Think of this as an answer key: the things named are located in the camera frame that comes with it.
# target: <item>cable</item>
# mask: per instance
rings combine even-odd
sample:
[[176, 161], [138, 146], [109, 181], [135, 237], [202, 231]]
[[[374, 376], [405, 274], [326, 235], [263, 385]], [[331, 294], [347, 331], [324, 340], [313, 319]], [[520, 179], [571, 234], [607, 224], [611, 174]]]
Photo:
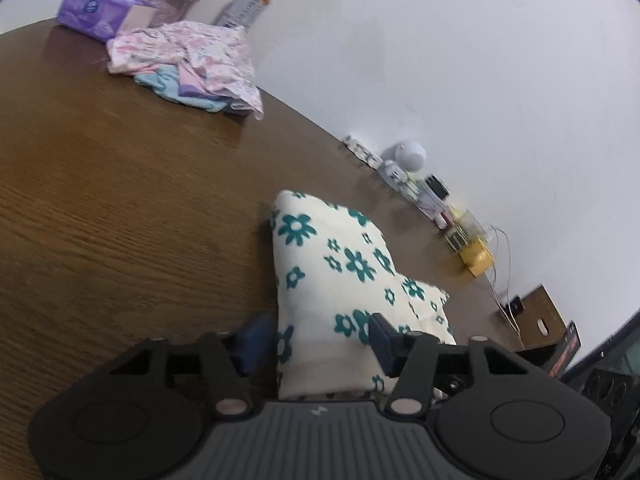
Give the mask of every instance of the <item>cable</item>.
[[489, 225], [489, 228], [491, 228], [494, 233], [495, 233], [495, 238], [497, 240], [497, 245], [495, 248], [495, 253], [496, 256], [498, 254], [498, 247], [500, 247], [500, 237], [498, 236], [498, 233], [502, 233], [502, 235], [504, 236], [505, 240], [507, 240], [507, 250], [509, 252], [509, 270], [508, 270], [508, 274], [507, 274], [507, 297], [506, 297], [506, 308], [502, 308], [502, 304], [500, 303], [500, 300], [498, 299], [498, 295], [495, 291], [495, 284], [497, 283], [497, 279], [498, 279], [498, 273], [495, 269], [495, 263], [492, 265], [492, 268], [494, 270], [494, 278], [489, 282], [489, 285], [491, 286], [491, 292], [494, 295], [494, 300], [495, 303], [497, 303], [498, 308], [500, 309], [500, 312], [503, 314], [503, 316], [505, 317], [505, 319], [507, 320], [507, 322], [509, 323], [509, 325], [511, 326], [511, 328], [513, 328], [514, 332], [516, 334], [518, 334], [518, 337], [520, 337], [520, 327], [518, 326], [518, 322], [516, 321], [515, 316], [513, 315], [513, 309], [511, 307], [511, 302], [510, 302], [510, 296], [509, 296], [509, 285], [511, 284], [511, 244], [509, 243], [509, 236], [507, 235], [507, 233], [505, 233], [502, 229], [498, 228], [498, 227], [494, 227], [492, 225]]

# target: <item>logo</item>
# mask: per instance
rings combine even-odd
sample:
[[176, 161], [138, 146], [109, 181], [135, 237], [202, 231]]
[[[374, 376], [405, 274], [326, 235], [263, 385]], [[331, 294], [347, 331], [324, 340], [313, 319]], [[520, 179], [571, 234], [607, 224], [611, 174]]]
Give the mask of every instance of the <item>logo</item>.
[[315, 416], [322, 416], [323, 413], [328, 412], [329, 410], [324, 406], [318, 406], [316, 409], [311, 410], [311, 413]]
[[87, 3], [84, 4], [84, 7], [82, 8], [82, 10], [84, 12], [88, 12], [92, 14], [96, 10], [98, 10], [98, 7], [100, 7], [100, 5], [98, 4], [98, 0], [89, 0]]

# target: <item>floral towel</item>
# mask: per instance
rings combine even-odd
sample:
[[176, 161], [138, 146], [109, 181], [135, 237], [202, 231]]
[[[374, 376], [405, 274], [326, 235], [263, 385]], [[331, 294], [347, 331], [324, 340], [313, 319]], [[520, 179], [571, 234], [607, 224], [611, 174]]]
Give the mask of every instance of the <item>floral towel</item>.
[[281, 191], [271, 212], [278, 288], [278, 396], [389, 393], [369, 345], [369, 316], [398, 332], [455, 344], [448, 295], [399, 274], [382, 232], [363, 213]]

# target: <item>white wall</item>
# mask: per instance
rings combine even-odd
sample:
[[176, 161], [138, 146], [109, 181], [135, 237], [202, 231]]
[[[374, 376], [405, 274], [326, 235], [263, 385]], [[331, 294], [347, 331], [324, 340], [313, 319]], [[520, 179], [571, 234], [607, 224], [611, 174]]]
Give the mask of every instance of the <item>white wall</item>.
[[[3, 0], [0, 30], [59, 1]], [[423, 142], [456, 201], [509, 234], [510, 292], [543, 283], [583, 351], [636, 311], [637, 0], [274, 0], [250, 40], [258, 84], [335, 136]], [[504, 289], [502, 250], [498, 267]]]

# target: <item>pink floral fabric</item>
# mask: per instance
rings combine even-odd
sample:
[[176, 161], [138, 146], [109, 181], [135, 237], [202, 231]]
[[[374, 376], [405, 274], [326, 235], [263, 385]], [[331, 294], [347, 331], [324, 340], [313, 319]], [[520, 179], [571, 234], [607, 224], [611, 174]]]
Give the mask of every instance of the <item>pink floral fabric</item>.
[[233, 99], [232, 108], [250, 108], [263, 116], [260, 91], [243, 28], [197, 22], [177, 22], [141, 28], [107, 43], [111, 73], [135, 75], [160, 64], [191, 67], [202, 87], [213, 95]]

